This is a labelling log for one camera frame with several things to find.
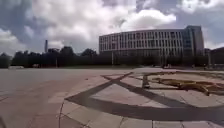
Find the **large building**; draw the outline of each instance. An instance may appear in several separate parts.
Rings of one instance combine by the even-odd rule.
[[[189,57],[204,54],[200,26],[113,33],[99,37],[100,54]]]

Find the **cloud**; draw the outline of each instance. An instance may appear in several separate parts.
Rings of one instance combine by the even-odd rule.
[[[198,10],[217,9],[217,7],[223,5],[223,0],[182,0],[181,4],[177,6],[187,13],[194,13]]]
[[[27,19],[45,26],[43,35],[49,40],[91,48],[97,48],[98,37],[103,34],[176,21],[174,14],[166,15],[156,9],[136,12],[135,0],[115,1],[115,5],[105,6],[102,0],[33,0]]]
[[[176,21],[174,14],[165,15],[159,10],[141,10],[130,15],[122,24],[124,30],[150,29],[160,25],[170,24]]]
[[[142,5],[142,8],[147,9],[147,8],[153,7],[155,4],[157,4],[157,2],[158,1],[156,0],[145,0]]]
[[[0,28],[0,51],[7,54],[14,54],[16,51],[25,50],[22,44],[9,30],[4,31]]]
[[[64,47],[62,41],[49,41],[49,48],[61,49],[62,47]]]
[[[223,43],[214,43],[212,41],[205,42],[205,48],[216,49],[216,48],[220,48],[220,47],[224,47],[224,42]]]
[[[29,36],[29,38],[33,38],[34,31],[32,28],[30,28],[30,26],[24,26],[24,31]]]

